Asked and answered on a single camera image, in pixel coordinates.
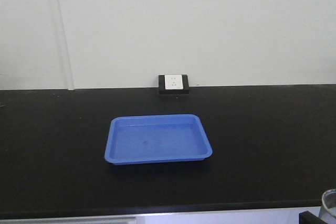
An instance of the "wall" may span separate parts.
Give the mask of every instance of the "wall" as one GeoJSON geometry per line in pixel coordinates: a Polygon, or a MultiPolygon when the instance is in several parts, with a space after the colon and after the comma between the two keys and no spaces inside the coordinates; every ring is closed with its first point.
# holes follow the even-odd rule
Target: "wall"
{"type": "Polygon", "coordinates": [[[67,87],[53,0],[0,0],[0,89],[67,87]]]}
{"type": "MultiPolygon", "coordinates": [[[[47,5],[46,0],[41,6],[29,1],[30,9],[19,14],[8,11],[6,18],[17,20],[13,13],[35,14],[47,5]]],[[[18,8],[21,3],[5,0],[4,6],[18,8]]],[[[66,59],[68,53],[69,62],[59,64],[57,49],[49,46],[52,36],[45,46],[46,42],[35,43],[35,36],[26,41],[26,33],[19,39],[8,36],[12,33],[8,28],[2,43],[29,44],[31,57],[16,49],[1,52],[5,55],[1,61],[11,64],[15,58],[29,66],[34,59],[36,73],[43,73],[45,80],[43,85],[38,79],[29,81],[25,66],[6,71],[13,79],[21,74],[22,80],[5,88],[62,88],[72,81],[75,88],[154,87],[157,75],[165,73],[186,73],[192,86],[336,83],[336,0],[59,0],[59,4],[65,32],[61,45],[66,45],[62,55],[66,59]],[[58,62],[52,73],[45,57],[58,62]],[[71,73],[62,72],[60,66],[71,73]],[[66,84],[65,77],[62,83],[55,81],[55,75],[65,73],[66,84]]],[[[43,18],[44,25],[31,29],[37,34],[52,32],[51,16],[41,15],[38,19],[43,18]]],[[[16,30],[34,18],[22,19],[16,30]]]]}

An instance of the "tray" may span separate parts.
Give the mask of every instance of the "tray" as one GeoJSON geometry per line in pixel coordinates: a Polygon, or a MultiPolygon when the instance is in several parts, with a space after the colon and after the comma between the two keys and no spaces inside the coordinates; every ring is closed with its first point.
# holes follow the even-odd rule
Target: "tray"
{"type": "Polygon", "coordinates": [[[105,160],[115,165],[203,160],[212,149],[198,116],[145,115],[112,120],[105,160]]]}

